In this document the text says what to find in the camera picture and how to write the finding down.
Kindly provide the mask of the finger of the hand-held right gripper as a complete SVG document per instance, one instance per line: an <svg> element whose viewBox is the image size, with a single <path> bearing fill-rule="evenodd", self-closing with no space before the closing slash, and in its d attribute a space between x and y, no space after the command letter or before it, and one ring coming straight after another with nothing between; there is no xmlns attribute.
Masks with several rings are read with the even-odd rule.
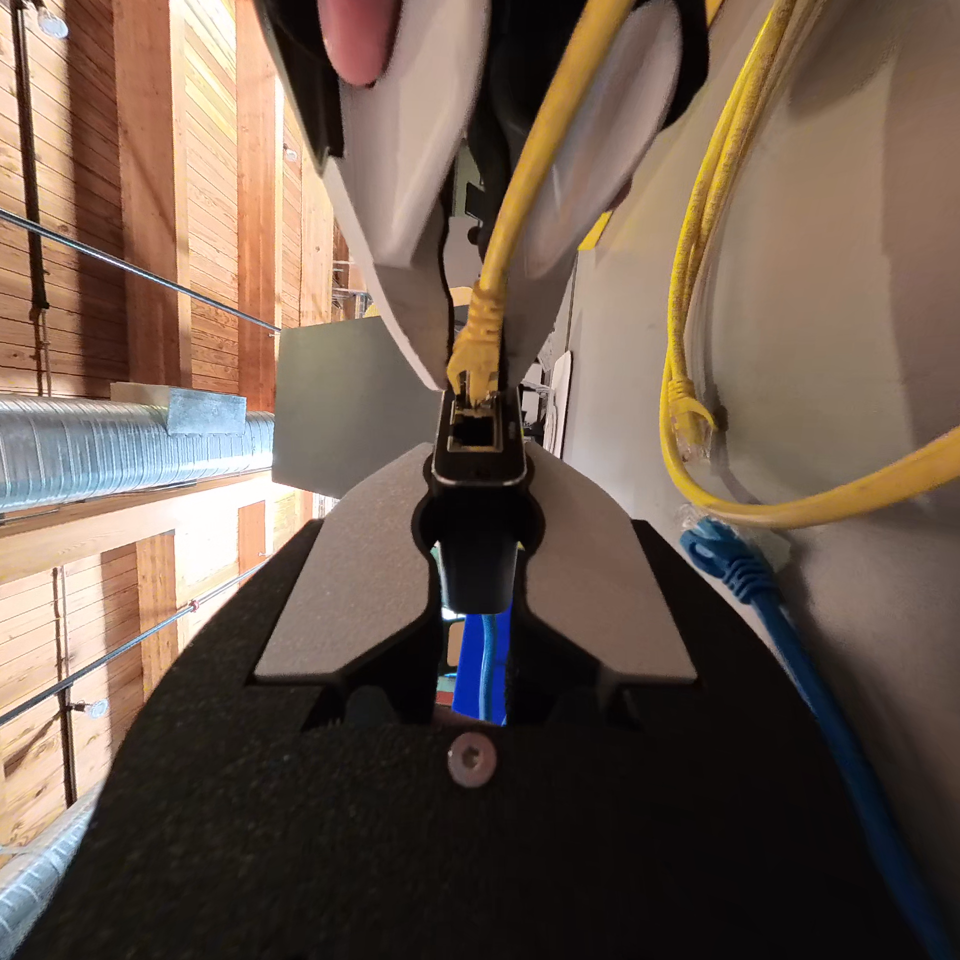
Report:
<svg viewBox="0 0 960 960"><path fill-rule="evenodd" d="M401 2L369 87L339 82L342 150L321 174L380 316L422 382L441 390L452 301L441 195L474 113L491 2Z"/></svg>
<svg viewBox="0 0 960 960"><path fill-rule="evenodd" d="M671 124L684 45L679 3L643 3L578 106L510 261L503 324L510 385L555 326L580 244Z"/></svg>

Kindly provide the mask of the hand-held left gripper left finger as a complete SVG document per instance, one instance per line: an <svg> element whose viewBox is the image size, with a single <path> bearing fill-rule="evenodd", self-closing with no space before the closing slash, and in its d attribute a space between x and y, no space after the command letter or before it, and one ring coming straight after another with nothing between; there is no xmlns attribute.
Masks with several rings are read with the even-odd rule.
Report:
<svg viewBox="0 0 960 960"><path fill-rule="evenodd" d="M440 575L416 522L431 444L354 486L323 520L254 668L266 684L378 688L401 723L431 720L445 645Z"/></svg>

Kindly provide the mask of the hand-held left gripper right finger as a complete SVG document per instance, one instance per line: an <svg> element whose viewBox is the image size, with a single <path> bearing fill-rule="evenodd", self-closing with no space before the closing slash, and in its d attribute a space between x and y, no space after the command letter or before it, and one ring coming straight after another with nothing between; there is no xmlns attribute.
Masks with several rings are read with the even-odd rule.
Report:
<svg viewBox="0 0 960 960"><path fill-rule="evenodd" d="M510 611L507 724L639 726L695 699L696 666L628 513L535 443Z"/></svg>

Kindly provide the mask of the black ethernet port adapter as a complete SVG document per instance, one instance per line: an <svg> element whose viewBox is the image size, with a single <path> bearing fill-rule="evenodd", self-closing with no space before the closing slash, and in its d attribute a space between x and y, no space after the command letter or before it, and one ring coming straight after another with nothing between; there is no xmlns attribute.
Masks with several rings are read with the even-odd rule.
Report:
<svg viewBox="0 0 960 960"><path fill-rule="evenodd" d="M511 605L527 482L519 394L499 390L477 407L447 388L430 464L438 499L444 600L466 615Z"/></svg>

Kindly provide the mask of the blue plastic bin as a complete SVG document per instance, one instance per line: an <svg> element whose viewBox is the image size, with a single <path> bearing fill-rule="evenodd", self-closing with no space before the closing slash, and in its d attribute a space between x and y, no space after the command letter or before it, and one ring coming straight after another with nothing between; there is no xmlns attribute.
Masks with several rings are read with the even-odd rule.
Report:
<svg viewBox="0 0 960 960"><path fill-rule="evenodd" d="M506 723L505 685L506 665L510 649L510 620L508 608L495 617L497 631L496 656L491 677L491 719L496 725ZM480 719L480 680L484 651L484 629L479 614L464 618L462 644L457 666L451 709L473 719Z"/></svg>

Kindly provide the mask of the person's right hand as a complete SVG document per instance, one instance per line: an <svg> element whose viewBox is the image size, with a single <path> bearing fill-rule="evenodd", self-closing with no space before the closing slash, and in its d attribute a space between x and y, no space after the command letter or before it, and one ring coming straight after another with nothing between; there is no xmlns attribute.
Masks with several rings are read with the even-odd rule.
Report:
<svg viewBox="0 0 960 960"><path fill-rule="evenodd" d="M318 1L320 34L330 64L346 84L368 88L389 63L401 1Z"/></svg>

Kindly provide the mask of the black panel with wooden frame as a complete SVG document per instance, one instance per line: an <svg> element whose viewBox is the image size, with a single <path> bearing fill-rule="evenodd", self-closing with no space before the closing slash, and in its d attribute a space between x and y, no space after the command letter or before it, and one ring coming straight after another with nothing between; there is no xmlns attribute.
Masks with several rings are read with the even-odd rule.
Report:
<svg viewBox="0 0 960 960"><path fill-rule="evenodd" d="M435 442L441 395L414 372L379 317L284 329L275 380L271 478L329 498Z"/></svg>

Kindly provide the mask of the silver ventilation duct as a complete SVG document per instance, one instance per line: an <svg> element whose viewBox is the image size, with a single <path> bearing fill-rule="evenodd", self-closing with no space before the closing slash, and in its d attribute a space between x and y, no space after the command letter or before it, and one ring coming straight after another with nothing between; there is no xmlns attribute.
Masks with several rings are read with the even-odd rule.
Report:
<svg viewBox="0 0 960 960"><path fill-rule="evenodd" d="M1 958L15 956L76 856L100 799L97 784L26 846L12 848L1 870Z"/></svg>
<svg viewBox="0 0 960 960"><path fill-rule="evenodd" d="M268 470L275 418L201 414L175 431L169 406L2 394L2 513Z"/></svg>

